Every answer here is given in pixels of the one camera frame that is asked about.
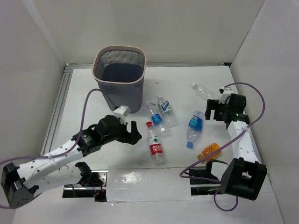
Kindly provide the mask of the crushed clear plastic bottle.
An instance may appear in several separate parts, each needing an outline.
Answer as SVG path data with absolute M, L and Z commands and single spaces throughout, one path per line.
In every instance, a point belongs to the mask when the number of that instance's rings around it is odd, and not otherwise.
M 213 91 L 209 90 L 203 85 L 200 84 L 192 84 L 192 89 L 203 100 L 207 101 L 209 99 L 216 100 L 219 99 L 219 96 Z

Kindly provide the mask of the blue cap plastic bottle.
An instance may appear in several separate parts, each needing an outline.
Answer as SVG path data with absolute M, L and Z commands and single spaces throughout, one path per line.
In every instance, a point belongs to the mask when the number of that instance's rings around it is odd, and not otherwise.
M 204 114 L 202 111 L 194 111 L 186 131 L 187 148 L 193 148 L 196 141 L 201 137 Z

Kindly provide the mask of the red label plastic bottle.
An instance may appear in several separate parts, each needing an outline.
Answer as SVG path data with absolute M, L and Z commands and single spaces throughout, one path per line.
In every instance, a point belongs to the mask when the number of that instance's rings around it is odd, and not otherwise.
M 162 166 L 165 164 L 165 156 L 161 141 L 151 121 L 146 123 L 147 126 L 147 143 L 152 161 L 155 166 Z

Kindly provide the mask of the blue label clear bottle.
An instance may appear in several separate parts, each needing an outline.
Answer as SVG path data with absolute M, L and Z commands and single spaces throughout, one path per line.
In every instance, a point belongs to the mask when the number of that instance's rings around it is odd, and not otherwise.
M 171 131 L 166 127 L 164 120 L 159 114 L 157 108 L 150 102 L 144 103 L 144 110 L 150 121 L 152 122 L 155 130 L 163 138 L 171 136 Z

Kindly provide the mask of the orange plastic bottle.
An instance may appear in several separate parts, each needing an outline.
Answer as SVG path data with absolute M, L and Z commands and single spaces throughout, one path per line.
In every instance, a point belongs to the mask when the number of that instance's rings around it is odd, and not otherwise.
M 219 149 L 219 145 L 216 143 L 212 143 L 211 145 L 207 146 L 206 148 L 204 148 L 201 152 L 201 154 L 198 155 L 198 160 L 201 160 L 203 158 L 205 158 L 206 156 L 208 156 L 209 154 L 213 153 L 214 151 L 217 151 Z M 215 159 L 218 155 L 221 154 L 221 151 L 215 153 L 214 155 L 210 156 L 209 158 L 205 159 L 204 161 L 202 161 L 202 163 L 204 162 L 208 162 L 211 159 Z

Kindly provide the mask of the green white label bottle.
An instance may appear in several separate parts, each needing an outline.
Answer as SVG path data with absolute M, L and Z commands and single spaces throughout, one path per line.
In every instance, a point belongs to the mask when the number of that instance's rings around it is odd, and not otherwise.
M 157 97 L 157 107 L 159 113 L 168 127 L 175 127 L 178 125 L 177 118 L 169 101 L 162 96 Z

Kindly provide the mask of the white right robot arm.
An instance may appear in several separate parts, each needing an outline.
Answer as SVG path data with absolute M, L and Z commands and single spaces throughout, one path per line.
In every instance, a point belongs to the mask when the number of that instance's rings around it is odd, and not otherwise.
M 223 121 L 232 140 L 233 159 L 230 164 L 211 159 L 206 163 L 204 178 L 209 183 L 220 181 L 223 194 L 256 200 L 267 174 L 254 152 L 250 133 L 249 117 L 243 114 L 246 98 L 224 89 L 220 99 L 207 101 L 205 118 Z

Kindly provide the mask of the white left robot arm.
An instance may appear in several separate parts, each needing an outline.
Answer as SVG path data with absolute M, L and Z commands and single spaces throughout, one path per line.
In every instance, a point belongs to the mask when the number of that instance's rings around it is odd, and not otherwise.
M 141 138 L 135 121 L 131 122 L 131 130 L 128 131 L 127 122 L 107 115 L 44 156 L 29 156 L 29 162 L 20 165 L 14 164 L 15 159 L 5 160 L 1 162 L 4 166 L 1 186 L 8 205 L 1 208 L 17 209 L 43 192 L 66 184 L 87 186 L 92 182 L 93 174 L 80 159 L 112 141 L 135 145 Z

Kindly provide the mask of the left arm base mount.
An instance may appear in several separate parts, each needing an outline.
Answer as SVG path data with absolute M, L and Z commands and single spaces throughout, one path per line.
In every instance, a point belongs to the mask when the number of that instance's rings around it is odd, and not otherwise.
M 107 202 L 106 189 L 108 170 L 92 170 L 90 182 L 81 186 L 80 184 L 67 184 L 64 186 L 62 198 L 89 198 L 95 202 Z

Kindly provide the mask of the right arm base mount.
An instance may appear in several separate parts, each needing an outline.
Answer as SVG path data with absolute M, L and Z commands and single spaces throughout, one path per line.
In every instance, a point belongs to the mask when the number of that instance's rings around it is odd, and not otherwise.
M 238 189 L 231 185 L 231 178 L 227 175 L 226 166 L 212 168 L 211 170 L 189 169 L 184 172 L 189 177 L 191 195 L 214 195 L 218 194 L 238 195 Z

